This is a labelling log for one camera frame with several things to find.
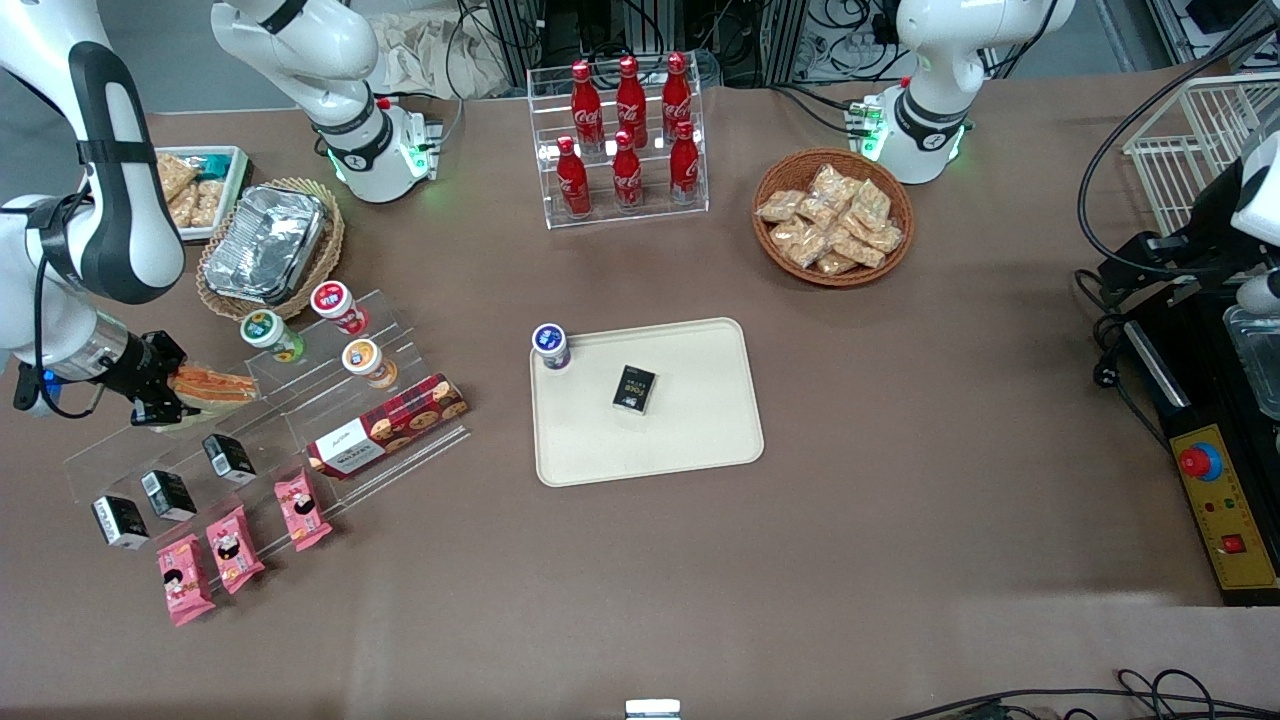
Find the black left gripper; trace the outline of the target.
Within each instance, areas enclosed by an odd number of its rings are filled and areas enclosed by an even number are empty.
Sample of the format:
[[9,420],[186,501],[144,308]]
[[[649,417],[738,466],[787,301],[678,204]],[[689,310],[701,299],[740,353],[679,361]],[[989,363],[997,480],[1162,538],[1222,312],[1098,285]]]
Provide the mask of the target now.
[[1144,258],[1155,266],[1196,266],[1199,272],[1142,269],[1132,263],[1103,260],[1097,274],[1106,297],[1128,297],[1158,284],[1220,287],[1233,275],[1253,268],[1253,241],[1231,225],[1243,186],[1243,167],[1228,167],[1197,196],[1190,213],[1190,237],[1139,233]]

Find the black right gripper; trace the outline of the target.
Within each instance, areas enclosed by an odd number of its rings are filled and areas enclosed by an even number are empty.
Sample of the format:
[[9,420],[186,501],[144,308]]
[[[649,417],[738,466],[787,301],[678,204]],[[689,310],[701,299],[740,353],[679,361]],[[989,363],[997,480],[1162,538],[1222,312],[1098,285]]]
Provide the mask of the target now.
[[188,416],[188,406],[170,384],[187,360],[188,354],[165,331],[129,333],[118,359],[100,361],[105,372],[99,384],[133,402],[133,427],[177,425]]

